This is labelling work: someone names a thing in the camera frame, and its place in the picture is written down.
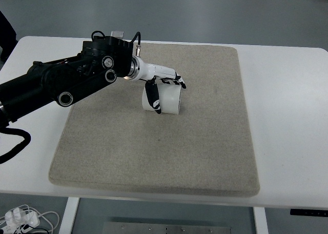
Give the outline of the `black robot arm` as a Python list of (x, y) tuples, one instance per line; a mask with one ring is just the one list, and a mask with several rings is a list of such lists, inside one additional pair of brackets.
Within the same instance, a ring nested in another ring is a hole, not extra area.
[(77, 56), (34, 62), (28, 72), (1, 84), (1, 127), (49, 104), (68, 107), (114, 83), (117, 78), (145, 82), (148, 102), (161, 113), (156, 80), (186, 88), (172, 68), (147, 64), (139, 56), (140, 33), (131, 41), (94, 31)]

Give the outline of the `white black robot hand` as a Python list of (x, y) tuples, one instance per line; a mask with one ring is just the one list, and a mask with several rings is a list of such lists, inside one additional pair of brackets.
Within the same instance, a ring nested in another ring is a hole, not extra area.
[(164, 84), (175, 84), (186, 89), (186, 84), (177, 72), (169, 67), (145, 63), (140, 57), (132, 56), (129, 80), (145, 80), (145, 90), (149, 105), (161, 114), (159, 92), (154, 77), (158, 77)]

